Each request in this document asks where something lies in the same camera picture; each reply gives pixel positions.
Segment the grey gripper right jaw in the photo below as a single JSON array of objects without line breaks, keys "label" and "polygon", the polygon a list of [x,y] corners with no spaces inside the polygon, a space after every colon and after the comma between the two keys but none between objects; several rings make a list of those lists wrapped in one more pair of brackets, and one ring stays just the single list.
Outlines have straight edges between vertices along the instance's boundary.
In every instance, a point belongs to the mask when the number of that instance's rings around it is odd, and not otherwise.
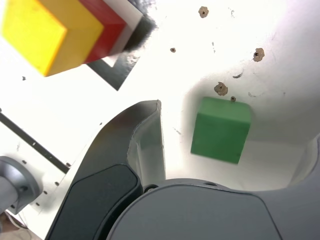
[{"label": "grey gripper right jaw", "polygon": [[196,179],[171,180],[143,194],[119,216],[109,240],[317,240],[320,237],[320,140],[314,162],[286,188],[239,191]]}]

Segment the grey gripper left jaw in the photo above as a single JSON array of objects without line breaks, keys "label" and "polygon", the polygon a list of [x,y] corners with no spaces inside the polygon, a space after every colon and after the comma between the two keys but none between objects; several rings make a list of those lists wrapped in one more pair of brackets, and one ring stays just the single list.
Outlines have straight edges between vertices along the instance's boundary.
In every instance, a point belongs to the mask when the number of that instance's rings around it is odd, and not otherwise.
[{"label": "grey gripper left jaw", "polygon": [[138,102],[108,122],[91,143],[47,239],[106,239],[144,187],[165,177],[161,102]]}]

